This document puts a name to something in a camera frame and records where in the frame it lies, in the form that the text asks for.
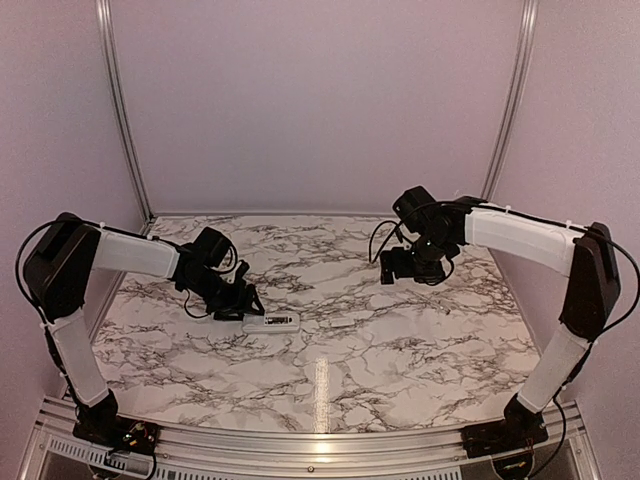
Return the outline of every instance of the metal base plate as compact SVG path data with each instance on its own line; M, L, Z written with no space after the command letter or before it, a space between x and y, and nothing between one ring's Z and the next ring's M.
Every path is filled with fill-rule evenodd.
M542 416L540 422L526 432L513 434L505 428L504 420L468 425L462 428L462 445L469 458L531 448L549 440Z
M152 455L158 442L158 430L159 426L155 423L118 416L117 434L115 435L118 439L117 445L114 445L113 442L105 441L104 437L96 435L94 431L85 428L80 423L76 423L73 426L73 436L91 443L114 448L117 451Z

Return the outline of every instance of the light purple wall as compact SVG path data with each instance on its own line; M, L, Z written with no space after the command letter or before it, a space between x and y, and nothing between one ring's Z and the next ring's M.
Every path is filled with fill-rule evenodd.
M152 206L389 212L479 194L522 2L114 2Z
M117 135L95 3L0 5L0 476L15 478L43 395L60 378L39 320L20 296L13 260L22 239L63 210L137 230ZM92 317L111 275L97 276Z
M640 8L634 0L540 2L535 49L496 200L555 219L608 224L640 259ZM498 257L533 329L547 344L565 282ZM623 257L623 296L635 293ZM605 480L638 478L640 314L601 339L574 393Z

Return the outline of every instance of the marble surface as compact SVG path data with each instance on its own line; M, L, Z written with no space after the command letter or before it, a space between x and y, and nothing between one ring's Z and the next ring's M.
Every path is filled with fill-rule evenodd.
M499 416L538 361L489 253L467 247L436 287L379 283L367 242L379 219L164 217L153 233L229 236L267 311L295 334L246 335L194 320L185 293L129 274L94 344L123 413L244 430L369 432ZM202 304L192 299L191 309Z

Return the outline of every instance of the vertical metal post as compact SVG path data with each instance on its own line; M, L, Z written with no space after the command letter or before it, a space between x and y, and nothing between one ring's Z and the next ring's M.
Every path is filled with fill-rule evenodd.
M513 125L515 123L518 106L522 99L525 80L527 78L527 70L531 59L531 50L533 48L533 33L535 30L536 17L538 14L538 0L525 0L522 10L522 22L520 24L520 37L518 39L518 50L516 53L516 61L513 68L513 76L511 85L509 86L509 94L505 105L502 123L498 132L496 145L493 149L491 163L482 188L482 198L491 200L493 197L500 172L504 166Z
M133 143L133 136L131 134L131 127L129 125L124 94L122 91L122 82L120 80L120 70L118 68L118 58L116 54L116 44L113 35L113 23L111 21L111 2L110 0L96 0L96 7L98 13L98 24L100 26L102 38L102 48L106 60L107 73L109 75L111 98L113 100L116 120L118 122L120 138L124 147L127 166L129 168L129 174L131 175L131 181L133 183L133 189L138 201L138 206L145 222L148 223L153 219L153 212L151 211L149 197L142 180L142 171L140 170L140 164L138 163L138 155Z

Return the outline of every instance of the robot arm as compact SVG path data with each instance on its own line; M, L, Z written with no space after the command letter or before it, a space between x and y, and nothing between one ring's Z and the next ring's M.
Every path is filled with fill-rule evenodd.
M207 313L219 320L263 315L255 287L242 278L249 269L245 262L239 262L233 283L214 270L230 249L235 252L230 240L210 228L193 243L174 245L90 224L68 213L44 233L24 263L23 276L44 314L49 351L78 406L75 436L142 454L152 453L157 440L157 425L117 415L115 396L98 368L82 310L92 269L170 279L177 290L200 295Z
M526 258L568 277L560 325L540 362L506 406L505 419L463 430L469 457L547 440L542 410L579 373L620 295L608 228L598 223L577 229L569 228L570 223L564 227L543 223L470 197L436 202L422 187L406 191L394 203L394 211L420 238L409 251L395 247L382 252L383 284L402 277L438 283L445 277L440 260L455 257L459 246L466 244Z

